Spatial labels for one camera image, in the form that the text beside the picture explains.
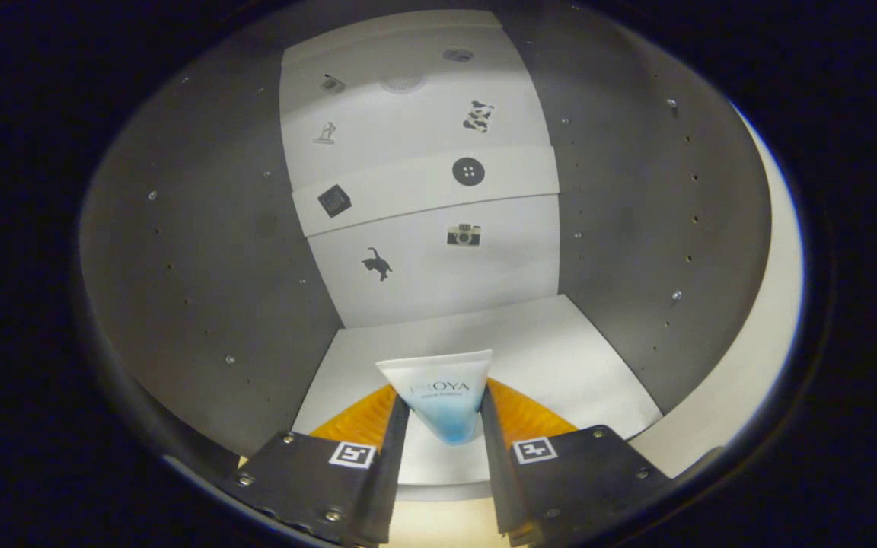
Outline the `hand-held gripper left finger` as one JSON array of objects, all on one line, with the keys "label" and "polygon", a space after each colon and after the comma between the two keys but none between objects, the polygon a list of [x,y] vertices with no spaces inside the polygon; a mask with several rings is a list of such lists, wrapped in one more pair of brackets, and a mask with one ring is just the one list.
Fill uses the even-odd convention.
[{"label": "hand-held gripper left finger", "polygon": [[279,432],[227,479],[227,492],[313,545],[389,541],[410,408],[383,386],[314,432]]}]

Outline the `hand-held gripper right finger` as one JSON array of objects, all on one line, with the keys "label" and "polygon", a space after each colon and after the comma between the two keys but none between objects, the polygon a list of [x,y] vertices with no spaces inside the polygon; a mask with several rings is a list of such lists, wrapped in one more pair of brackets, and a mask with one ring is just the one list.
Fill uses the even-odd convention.
[{"label": "hand-held gripper right finger", "polygon": [[616,542],[673,486],[613,428],[575,427],[496,379],[480,418],[496,523],[512,547]]}]

